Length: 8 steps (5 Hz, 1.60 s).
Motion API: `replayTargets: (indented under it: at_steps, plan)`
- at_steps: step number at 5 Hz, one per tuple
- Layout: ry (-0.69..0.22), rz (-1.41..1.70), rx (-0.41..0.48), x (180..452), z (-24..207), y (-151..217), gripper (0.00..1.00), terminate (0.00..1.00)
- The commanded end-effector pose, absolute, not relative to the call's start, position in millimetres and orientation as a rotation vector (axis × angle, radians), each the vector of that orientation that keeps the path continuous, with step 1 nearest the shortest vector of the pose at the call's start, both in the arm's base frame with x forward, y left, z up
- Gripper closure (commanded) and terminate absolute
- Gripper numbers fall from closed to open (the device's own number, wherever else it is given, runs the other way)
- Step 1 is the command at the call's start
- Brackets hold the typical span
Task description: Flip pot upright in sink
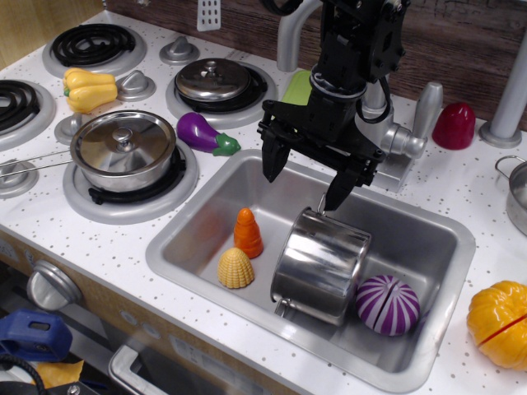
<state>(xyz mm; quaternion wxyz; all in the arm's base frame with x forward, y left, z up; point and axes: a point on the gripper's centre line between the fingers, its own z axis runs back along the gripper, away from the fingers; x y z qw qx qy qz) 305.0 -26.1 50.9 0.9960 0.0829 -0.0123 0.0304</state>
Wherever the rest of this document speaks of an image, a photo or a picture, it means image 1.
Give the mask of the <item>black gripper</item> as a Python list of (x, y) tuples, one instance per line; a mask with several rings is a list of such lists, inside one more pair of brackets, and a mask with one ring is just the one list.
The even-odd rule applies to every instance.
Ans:
[(362, 96), (362, 92), (337, 95), (314, 88), (307, 105), (264, 101), (258, 132), (266, 180), (272, 183), (290, 151), (296, 151), (338, 171), (326, 193), (326, 211), (337, 210), (353, 187), (371, 184), (385, 153), (356, 125)]

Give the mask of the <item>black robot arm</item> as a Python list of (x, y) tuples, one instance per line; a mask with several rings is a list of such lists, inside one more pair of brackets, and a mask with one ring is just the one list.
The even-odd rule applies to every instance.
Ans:
[(381, 148), (356, 125), (361, 98), (369, 83), (389, 94), (387, 75), (398, 69), (407, 1), (325, 1), (321, 52), (310, 74), (307, 105), (275, 100), (263, 103), (259, 123), (263, 140), (263, 175), (273, 182), (297, 151), (329, 168), (336, 176), (325, 194), (326, 211), (335, 211), (354, 187), (370, 184)]

